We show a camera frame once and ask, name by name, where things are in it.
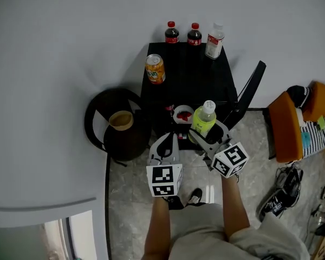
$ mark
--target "table top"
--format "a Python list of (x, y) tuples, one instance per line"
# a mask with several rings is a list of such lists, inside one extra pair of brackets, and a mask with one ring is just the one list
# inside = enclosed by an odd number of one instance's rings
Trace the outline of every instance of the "table top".
[(191, 47), (178, 43), (174, 48), (164, 42), (150, 43), (148, 55), (159, 54), (165, 66), (166, 79), (152, 84), (144, 71), (141, 98), (147, 105), (200, 106), (212, 100), (217, 106), (237, 103), (237, 92), (224, 48), (216, 60), (205, 56), (206, 44)]

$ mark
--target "red bottle cap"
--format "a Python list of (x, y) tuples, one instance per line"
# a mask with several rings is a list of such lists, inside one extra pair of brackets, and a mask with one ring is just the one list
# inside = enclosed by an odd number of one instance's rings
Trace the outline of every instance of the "red bottle cap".
[(169, 22), (167, 23), (167, 26), (169, 26), (170, 28), (173, 28), (173, 27), (175, 26), (174, 21), (169, 21)]
[(194, 29), (194, 30), (199, 29), (199, 23), (192, 23), (191, 28)]

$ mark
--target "orange can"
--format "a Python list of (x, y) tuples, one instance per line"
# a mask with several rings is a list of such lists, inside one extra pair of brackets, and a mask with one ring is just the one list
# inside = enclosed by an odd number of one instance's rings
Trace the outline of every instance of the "orange can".
[(160, 55), (150, 54), (146, 57), (146, 71), (151, 83), (158, 85), (165, 81), (164, 61)]

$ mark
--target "gray shirt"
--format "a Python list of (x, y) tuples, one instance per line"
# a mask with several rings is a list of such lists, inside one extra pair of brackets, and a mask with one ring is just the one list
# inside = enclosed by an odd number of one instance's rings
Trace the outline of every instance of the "gray shirt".
[(307, 260), (307, 248), (273, 214), (266, 215), (259, 229), (234, 233), (226, 241), (223, 209), (219, 204), (188, 206), (170, 211), (171, 253), (169, 260)]

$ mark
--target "white bottle cap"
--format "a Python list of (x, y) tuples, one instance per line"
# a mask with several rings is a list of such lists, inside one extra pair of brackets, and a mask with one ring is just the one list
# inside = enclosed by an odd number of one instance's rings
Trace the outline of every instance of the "white bottle cap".
[(220, 23), (213, 23), (213, 28), (217, 29), (217, 30), (222, 30), (223, 29), (223, 25), (221, 25)]
[(212, 100), (205, 101), (204, 105), (202, 106), (202, 110), (208, 115), (213, 114), (215, 109), (216, 104)]

